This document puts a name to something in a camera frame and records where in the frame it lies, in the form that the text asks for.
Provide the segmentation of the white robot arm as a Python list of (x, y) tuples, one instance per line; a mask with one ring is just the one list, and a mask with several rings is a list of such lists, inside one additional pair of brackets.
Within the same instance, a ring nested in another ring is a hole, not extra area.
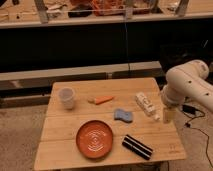
[(173, 119), (175, 109), (184, 103), (186, 97), (213, 113), (213, 85), (206, 81), (208, 75), (209, 67), (202, 60), (192, 60), (166, 72), (167, 84), (160, 93), (164, 123)]

